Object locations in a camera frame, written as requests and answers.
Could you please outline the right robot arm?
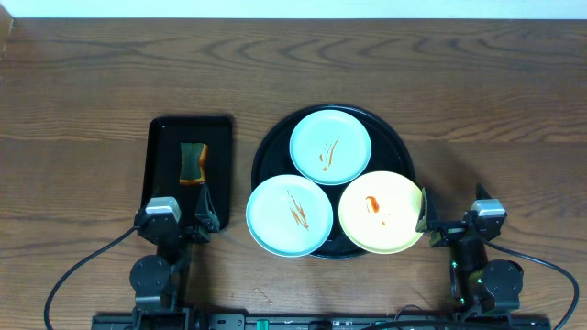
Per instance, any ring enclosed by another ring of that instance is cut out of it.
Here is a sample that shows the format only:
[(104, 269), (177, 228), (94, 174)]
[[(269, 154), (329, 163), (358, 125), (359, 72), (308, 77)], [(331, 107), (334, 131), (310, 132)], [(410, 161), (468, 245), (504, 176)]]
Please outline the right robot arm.
[(488, 243), (501, 235), (507, 217), (502, 204), (481, 184), (476, 200), (460, 220), (442, 220), (432, 194), (422, 191), (421, 211), (415, 231), (430, 235), (432, 248), (450, 251), (451, 294), (456, 301), (455, 318), (507, 317), (520, 307), (523, 288), (521, 266), (505, 259), (488, 259)]

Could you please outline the yellow plate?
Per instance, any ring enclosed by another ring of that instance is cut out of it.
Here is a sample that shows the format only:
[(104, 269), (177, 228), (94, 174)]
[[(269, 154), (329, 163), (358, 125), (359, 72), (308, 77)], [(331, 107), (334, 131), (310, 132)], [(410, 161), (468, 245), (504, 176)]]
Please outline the yellow plate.
[(347, 186), (338, 203), (338, 219), (348, 239), (375, 254), (395, 254), (422, 236), (416, 224), (423, 193), (404, 176), (374, 171)]

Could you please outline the light blue plate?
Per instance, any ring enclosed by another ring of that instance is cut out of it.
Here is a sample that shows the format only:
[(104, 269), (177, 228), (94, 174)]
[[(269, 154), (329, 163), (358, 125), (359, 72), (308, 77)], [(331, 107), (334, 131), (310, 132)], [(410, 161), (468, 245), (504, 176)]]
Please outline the light blue plate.
[(333, 207), (323, 189), (292, 174), (269, 178), (255, 188), (245, 216), (253, 239), (270, 253), (286, 258), (316, 251), (334, 224)]
[(295, 168), (322, 185), (359, 177), (371, 160), (371, 150), (370, 135), (359, 119), (332, 107), (305, 116), (289, 142)]

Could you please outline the orange green sponge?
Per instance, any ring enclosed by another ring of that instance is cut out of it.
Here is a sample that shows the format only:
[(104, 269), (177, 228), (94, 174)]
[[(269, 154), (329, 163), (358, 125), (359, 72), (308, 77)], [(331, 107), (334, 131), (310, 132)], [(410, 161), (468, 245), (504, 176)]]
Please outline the orange green sponge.
[(198, 185), (205, 183), (205, 163), (208, 146), (205, 143), (182, 143), (181, 171), (179, 182), (181, 185)]

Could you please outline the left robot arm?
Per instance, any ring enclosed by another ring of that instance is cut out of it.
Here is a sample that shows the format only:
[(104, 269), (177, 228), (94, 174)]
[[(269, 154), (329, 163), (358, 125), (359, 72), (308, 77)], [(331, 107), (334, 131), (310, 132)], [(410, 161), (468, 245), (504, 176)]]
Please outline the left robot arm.
[(185, 300), (195, 245), (211, 241), (220, 229), (206, 184), (200, 185), (194, 220), (181, 223), (182, 211), (172, 196), (152, 197), (138, 209), (138, 235), (157, 247), (139, 259), (129, 281), (135, 291), (134, 329), (207, 329), (207, 317)]

